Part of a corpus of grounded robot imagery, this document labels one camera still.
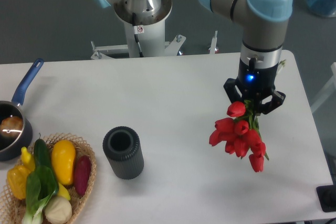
purple sweet potato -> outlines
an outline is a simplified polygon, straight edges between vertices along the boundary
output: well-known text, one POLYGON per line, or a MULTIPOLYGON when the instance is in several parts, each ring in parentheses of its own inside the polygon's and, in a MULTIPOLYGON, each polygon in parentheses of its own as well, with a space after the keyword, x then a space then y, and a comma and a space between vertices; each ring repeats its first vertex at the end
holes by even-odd
POLYGON ((88 156, 82 156, 75 165, 74 181, 76 192, 83 196, 88 188, 88 181, 91 173, 91 161, 88 156))

blue pan handle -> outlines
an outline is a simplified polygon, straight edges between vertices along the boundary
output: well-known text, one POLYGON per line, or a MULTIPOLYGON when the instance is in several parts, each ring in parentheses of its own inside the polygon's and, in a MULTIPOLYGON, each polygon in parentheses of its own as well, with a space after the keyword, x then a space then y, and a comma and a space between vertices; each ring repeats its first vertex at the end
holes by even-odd
POLYGON ((19 86, 17 86, 15 93, 12 98, 12 102, 16 105, 22 105, 23 101, 25 100, 25 94, 30 85, 31 81, 35 78, 37 72, 42 67, 44 61, 42 59, 37 59, 30 67, 26 75, 23 77, 22 81, 20 82, 19 86))

bok choy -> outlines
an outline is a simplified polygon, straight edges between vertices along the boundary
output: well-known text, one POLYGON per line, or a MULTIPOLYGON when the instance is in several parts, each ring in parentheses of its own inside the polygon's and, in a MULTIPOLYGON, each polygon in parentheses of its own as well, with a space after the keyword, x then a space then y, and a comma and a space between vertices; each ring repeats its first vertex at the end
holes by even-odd
POLYGON ((37 166, 27 177, 26 213, 22 224, 41 224, 42 210, 58 191, 53 171, 44 165, 37 166))

red tulip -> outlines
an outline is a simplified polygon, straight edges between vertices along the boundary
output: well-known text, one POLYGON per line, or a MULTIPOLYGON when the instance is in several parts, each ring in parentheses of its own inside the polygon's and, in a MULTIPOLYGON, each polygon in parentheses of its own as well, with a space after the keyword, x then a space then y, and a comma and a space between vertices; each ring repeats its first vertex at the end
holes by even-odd
POLYGON ((245 114, 245 105, 242 102, 234 102, 228 108, 226 114, 232 118, 242 116, 245 114))
POLYGON ((220 132, 232 133, 235 128, 235 121, 232 118, 224 118, 215 122, 215 127, 220 132))
POLYGON ((249 146, 253 147, 256 144, 261 143, 261 138, 256 130, 248 130, 244 135, 243 139, 248 143, 249 146))
POLYGON ((258 143, 255 146, 251 146, 251 151, 257 157, 263 157, 266 153, 266 145, 264 142, 258 143))
POLYGON ((235 140, 235 152, 237 157, 245 157, 247 152, 248 152, 248 144, 246 141, 244 141, 243 139, 241 139, 240 137, 238 137, 235 140))
POLYGON ((221 132, 219 134, 219 139, 221 139, 222 141, 230 141, 233 142, 235 139, 237 138, 237 134, 232 132, 232 133, 224 133, 221 132))
POLYGON ((244 135, 248 131, 248 122, 241 120, 235 124, 235 133, 237 135, 244 135))
POLYGON ((221 142, 221 140, 219 140, 219 131, 215 130, 209 138, 209 144, 212 145, 212 146, 215 146, 215 145, 219 144, 220 142, 221 142))
POLYGON ((227 141, 225 144, 225 152, 226 153, 234 153, 235 152, 235 144, 233 141, 227 141))
POLYGON ((257 172, 262 172, 264 170, 264 157, 257 157, 254 154, 249 155, 248 157, 250 159, 251 162, 251 166, 253 168, 253 170, 257 173, 257 172))

fake vegetable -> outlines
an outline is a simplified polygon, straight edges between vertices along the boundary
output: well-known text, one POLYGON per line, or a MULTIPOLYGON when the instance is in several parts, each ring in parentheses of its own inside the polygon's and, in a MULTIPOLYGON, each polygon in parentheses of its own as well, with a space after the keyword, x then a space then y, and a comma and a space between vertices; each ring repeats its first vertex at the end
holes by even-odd
POLYGON ((18 116, 10 116, 3 119, 0 124, 0 134, 3 137, 10 137, 15 140, 17 138, 23 127, 23 120, 18 116))
POLYGON ((57 196, 70 200, 71 197, 70 197, 69 191, 60 182, 58 182, 58 187, 59 189, 58 189, 57 196))
POLYGON ((51 224, 64 224, 72 216, 71 204, 65 198, 56 196, 49 201, 44 213, 51 224))
POLYGON ((91 173, 91 161, 88 156, 82 156, 76 162, 74 181, 76 192, 83 196, 88 188, 88 181, 91 173))
POLYGON ((62 185, 71 185, 75 164, 76 150, 69 140, 60 140, 52 149, 51 163, 57 180, 62 185))
POLYGON ((56 180, 56 176, 55 176, 55 171, 53 170, 53 167, 51 165, 51 161, 50 161, 50 156, 49 156, 49 150, 47 147, 46 142, 44 142, 43 139, 38 139, 35 141, 34 143, 34 161, 35 161, 35 166, 47 166, 48 168, 50 168, 53 177, 54 177, 54 181, 56 180))
POLYGON ((52 170, 44 165, 37 166, 29 174, 26 187, 26 213, 22 224, 41 224, 42 210, 58 190, 52 170))
POLYGON ((13 195, 18 199, 26 198, 26 182, 30 173, 23 165, 17 165, 7 172, 7 181, 13 195))
POLYGON ((34 157, 27 151, 26 147, 21 148, 21 161, 31 172, 35 170, 34 157))

